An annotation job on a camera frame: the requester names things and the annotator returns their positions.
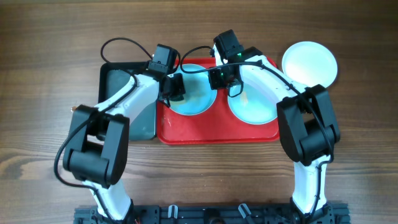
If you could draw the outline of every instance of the wooden table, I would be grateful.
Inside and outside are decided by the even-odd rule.
[[[75,207],[94,204],[87,190],[55,180],[52,166],[70,108],[96,104],[103,42],[125,36],[149,52],[158,43],[186,52],[228,29],[279,65],[302,40],[334,53],[340,73],[329,91],[341,141],[326,196],[349,204],[352,223],[398,222],[396,2],[11,2],[0,5],[0,223],[71,223]],[[124,42],[106,55],[145,58]],[[132,142],[123,177],[136,205],[288,202],[294,189],[293,163],[279,142]]]

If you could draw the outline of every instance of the wire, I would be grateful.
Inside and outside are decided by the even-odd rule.
[[[178,56],[178,64],[177,66],[173,69],[172,74],[175,73],[178,69],[178,66],[180,65],[180,61],[181,61],[181,55],[180,52],[177,51],[177,56]]]
[[[120,70],[122,70],[122,71],[124,71],[124,72],[126,72],[126,73],[128,73],[128,74],[130,74],[130,75],[133,77],[133,79],[134,79],[134,84],[133,84],[133,86],[130,88],[130,90],[128,90],[125,94],[123,94],[123,96],[121,96],[120,98],[118,98],[115,102],[111,103],[108,107],[106,107],[106,108],[103,109],[102,111],[98,112],[98,113],[95,114],[94,116],[89,117],[86,121],[82,122],[77,128],[75,128],[72,132],[69,133],[68,137],[67,137],[66,140],[62,143],[62,145],[60,146],[60,148],[59,148],[59,150],[58,150],[58,152],[57,152],[57,155],[55,156],[53,171],[54,171],[55,177],[56,177],[61,183],[65,184],[65,185],[67,185],[67,186],[70,186],[70,187],[78,187],[78,188],[84,188],[84,189],[90,189],[90,190],[92,190],[92,191],[94,192],[94,196],[95,196],[95,195],[97,196],[97,199],[98,199],[98,201],[99,201],[99,204],[101,205],[101,207],[102,207],[102,209],[104,210],[104,212],[105,212],[106,216],[108,217],[108,219],[109,219],[112,223],[117,224],[117,223],[119,223],[119,222],[116,221],[116,220],[113,220],[112,216],[109,214],[109,211],[108,211],[108,209],[105,207],[104,201],[103,201],[103,199],[101,198],[101,195],[99,194],[98,189],[96,189],[95,187],[92,187],[92,186],[88,186],[88,185],[69,183],[69,182],[67,182],[65,179],[63,179],[63,178],[60,176],[59,171],[58,171],[58,163],[59,163],[59,160],[60,160],[62,151],[66,148],[67,144],[72,140],[72,138],[73,138],[83,127],[85,127],[86,125],[92,123],[94,120],[98,119],[100,116],[104,115],[105,112],[107,112],[107,111],[110,110],[111,108],[115,107],[118,103],[120,103],[120,101],[122,101],[125,97],[127,97],[130,93],[132,93],[132,92],[137,88],[138,81],[137,81],[137,78],[136,78],[135,75],[137,75],[138,73],[136,73],[136,72],[134,72],[134,71],[130,72],[130,71],[128,71],[128,70],[126,70],[126,69],[124,69],[124,68],[122,68],[122,67],[120,67],[120,66],[115,65],[114,63],[112,63],[112,62],[110,62],[109,60],[107,60],[107,59],[105,58],[105,56],[103,55],[103,51],[104,51],[105,46],[107,46],[110,42],[115,41],[115,40],[127,40],[127,41],[130,41],[130,42],[136,44],[138,47],[140,47],[140,48],[152,59],[152,56],[148,53],[148,51],[147,51],[146,49],[143,48],[143,46],[141,46],[141,45],[138,44],[137,42],[135,42],[135,41],[133,41],[133,40],[131,40],[131,39],[128,39],[128,38],[117,37],[117,38],[110,39],[110,40],[108,40],[107,42],[105,42],[105,43],[103,44],[103,46],[102,46],[102,48],[101,48],[101,57],[102,57],[102,59],[103,59],[108,65],[112,65],[112,66],[114,66],[114,67],[117,67],[118,69],[120,69]]]
[[[330,144],[329,138],[328,138],[328,136],[327,136],[327,134],[326,134],[326,131],[325,131],[325,127],[323,126],[323,124],[322,124],[322,122],[321,122],[319,116],[318,116],[317,113],[315,112],[315,110],[312,108],[310,102],[308,102],[308,100],[306,100],[306,99],[303,97],[303,95],[301,94],[301,92],[299,92],[299,91],[293,86],[293,84],[289,83],[286,79],[284,79],[281,75],[279,75],[279,74],[278,74],[277,72],[275,72],[273,69],[271,69],[271,68],[265,66],[264,64],[258,64],[258,63],[256,63],[256,62],[236,62],[236,63],[227,63],[227,64],[222,64],[222,65],[219,65],[219,66],[216,66],[216,67],[213,67],[213,68],[207,68],[207,69],[202,69],[202,70],[197,70],[197,71],[185,71],[185,70],[183,69],[183,67],[182,67],[182,64],[183,64],[183,61],[184,61],[185,57],[186,57],[187,55],[189,55],[190,53],[192,53],[192,52],[194,52],[194,51],[196,51],[196,50],[199,50],[199,49],[212,49],[212,48],[209,47],[209,46],[200,46],[200,47],[195,47],[194,49],[188,51],[188,52],[182,57],[181,62],[180,62],[180,64],[181,64],[181,71],[182,71],[182,72],[193,74],[193,73],[200,73],[200,72],[209,72],[209,71],[216,70],[216,69],[219,69],[219,68],[223,68],[223,67],[227,67],[227,66],[234,66],[234,65],[252,65],[252,66],[257,66],[257,67],[260,67],[260,68],[262,68],[262,69],[267,70],[268,72],[271,72],[271,73],[272,73],[273,75],[275,75],[278,79],[280,79],[283,83],[285,83],[291,90],[293,90],[293,91],[297,94],[297,97],[299,98],[299,100],[304,104],[304,106],[306,107],[307,111],[309,111],[310,113],[312,113],[312,115],[314,116],[315,121],[317,122],[317,124],[318,124],[318,126],[319,126],[319,128],[320,128],[320,131],[322,132],[323,138],[324,138],[325,141],[326,141],[326,146],[327,146],[328,151],[329,151],[329,153],[330,153],[330,159],[329,159],[329,161],[323,161],[323,162],[319,163],[319,165],[317,165],[317,169],[318,169],[317,194],[315,195],[315,201],[314,201],[314,204],[313,204],[312,211],[311,211],[310,214],[307,216],[307,218],[310,220],[310,219],[313,217],[313,215],[315,214],[315,210],[317,209],[318,202],[319,202],[319,199],[320,199],[322,166],[325,165],[325,164],[332,163],[333,160],[334,160],[334,158],[335,158],[335,157],[334,157],[334,154],[333,154],[333,147],[332,147],[331,144]]]
[[[243,82],[242,81],[239,81],[239,82],[241,83],[241,90],[239,91],[239,93],[237,93],[237,94],[235,94],[233,96],[231,96],[231,93],[230,93],[231,92],[231,87],[228,87],[228,96],[229,97],[231,97],[231,98],[237,97],[243,92]]]

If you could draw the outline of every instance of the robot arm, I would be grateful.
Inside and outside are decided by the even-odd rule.
[[[332,147],[340,140],[340,131],[331,101],[327,91],[321,85],[308,88],[293,81],[272,66],[258,49],[251,47],[243,50],[243,46],[239,44],[232,30],[215,38],[213,50],[217,65],[229,62],[260,62],[263,66],[276,72],[293,85],[307,101],[311,102],[321,117],[322,125]],[[210,80],[219,80],[218,83],[224,82],[221,87],[237,83],[251,85],[264,97],[275,103],[279,120],[280,142],[286,154],[294,161],[295,190],[292,203],[298,211],[300,219],[309,222],[305,219],[308,217],[307,214],[314,209],[318,188],[320,191],[319,200],[314,210],[315,216],[321,213],[321,208],[326,204],[324,193],[326,165],[323,165],[320,175],[318,175],[318,169],[321,162],[325,163],[330,160],[332,153],[328,151],[325,138],[315,120],[304,122],[302,114],[306,111],[296,92],[266,69],[253,65],[238,65],[235,66],[235,69],[221,68],[220,72],[213,72],[210,76],[212,76]]]
[[[158,45],[154,58],[143,70],[143,74],[130,78],[116,94],[95,107],[80,105],[73,113],[70,130],[74,130],[91,116],[99,115],[105,108],[125,96],[115,107],[98,116],[92,123],[76,134],[65,148],[63,167],[72,172],[76,179],[93,190],[98,213],[112,220],[134,223],[132,200],[127,195],[121,175],[127,162],[129,126],[139,113],[156,100],[183,99],[185,93],[182,75],[174,73],[176,59],[174,49]],[[87,135],[97,136],[103,146],[87,140]]]

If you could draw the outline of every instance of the light blue bowl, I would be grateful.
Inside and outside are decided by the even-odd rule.
[[[194,64],[185,64],[183,68],[186,71],[205,69]],[[187,74],[178,68],[176,73],[182,74],[185,94],[183,101],[170,101],[171,110],[181,115],[192,116],[203,113],[212,106],[217,97],[217,90],[211,90],[208,72]]]
[[[230,95],[236,95],[240,90],[240,85],[233,86]],[[248,124],[266,124],[277,117],[276,105],[247,84],[239,96],[228,97],[228,105],[237,118]]]

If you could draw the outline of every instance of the red tray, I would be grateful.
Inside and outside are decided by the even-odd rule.
[[[188,58],[205,68],[216,66],[214,58]],[[269,142],[279,138],[277,119],[267,124],[247,124],[232,113],[227,90],[218,90],[213,105],[195,116],[175,113],[162,103],[157,104],[156,133],[165,144],[219,144],[237,142]]]

